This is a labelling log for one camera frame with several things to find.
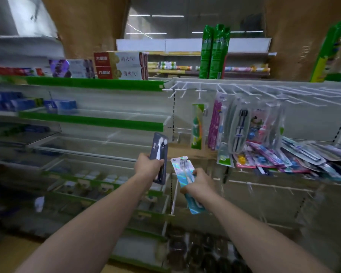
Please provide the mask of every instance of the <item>brown pillar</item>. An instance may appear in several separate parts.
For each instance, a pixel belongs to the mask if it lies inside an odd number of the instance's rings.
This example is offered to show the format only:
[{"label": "brown pillar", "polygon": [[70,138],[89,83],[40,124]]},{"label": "brown pillar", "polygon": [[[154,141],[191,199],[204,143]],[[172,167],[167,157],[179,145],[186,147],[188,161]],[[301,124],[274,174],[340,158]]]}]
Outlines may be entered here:
[{"label": "brown pillar", "polygon": [[94,50],[116,50],[128,0],[42,0],[66,58],[93,59]]},{"label": "brown pillar", "polygon": [[271,78],[309,81],[331,25],[341,20],[341,0],[265,0]]}]

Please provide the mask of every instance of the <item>dark product packages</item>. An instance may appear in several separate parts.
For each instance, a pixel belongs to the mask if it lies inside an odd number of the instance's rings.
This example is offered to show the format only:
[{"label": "dark product packages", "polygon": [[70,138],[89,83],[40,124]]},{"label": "dark product packages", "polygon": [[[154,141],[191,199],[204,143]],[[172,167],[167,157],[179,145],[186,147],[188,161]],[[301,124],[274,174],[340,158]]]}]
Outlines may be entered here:
[{"label": "dark product packages", "polygon": [[164,185],[165,174],[167,172],[167,153],[168,153],[168,137],[161,133],[155,132],[153,137],[152,150],[150,151],[150,160],[164,159],[164,165],[160,167],[158,176],[153,180],[154,183]]}]

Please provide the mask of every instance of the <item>ceiling light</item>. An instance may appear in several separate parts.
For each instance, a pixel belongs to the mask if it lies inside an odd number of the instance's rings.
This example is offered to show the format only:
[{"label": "ceiling light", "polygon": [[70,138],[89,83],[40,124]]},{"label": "ceiling light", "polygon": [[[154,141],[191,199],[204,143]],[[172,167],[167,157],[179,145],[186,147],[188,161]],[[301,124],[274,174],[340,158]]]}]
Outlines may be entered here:
[{"label": "ceiling light", "polygon": [[127,35],[166,35],[166,32],[127,32]]},{"label": "ceiling light", "polygon": [[128,26],[132,27],[134,30],[144,34],[145,36],[149,37],[150,39],[152,39],[150,36],[146,35],[144,32],[141,32],[140,30],[136,29],[135,27],[133,27],[132,25],[130,25],[129,23],[127,23]]},{"label": "ceiling light", "polygon": [[184,15],[152,15],[152,17],[184,17]]}]

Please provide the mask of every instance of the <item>hand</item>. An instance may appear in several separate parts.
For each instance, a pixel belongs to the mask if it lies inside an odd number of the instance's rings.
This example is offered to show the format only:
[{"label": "hand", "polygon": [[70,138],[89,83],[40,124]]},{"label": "hand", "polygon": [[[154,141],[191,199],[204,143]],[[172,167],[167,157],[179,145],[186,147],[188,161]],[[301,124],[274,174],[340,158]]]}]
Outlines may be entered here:
[{"label": "hand", "polygon": [[135,163],[134,169],[135,174],[140,176],[145,182],[151,182],[158,175],[160,167],[164,164],[164,159],[161,160],[149,160],[149,158],[144,154],[140,153],[138,160]]},{"label": "hand", "polygon": [[181,188],[183,194],[190,194],[198,202],[205,204],[210,194],[216,193],[214,181],[208,176],[202,168],[193,171],[196,176],[195,181]]}]

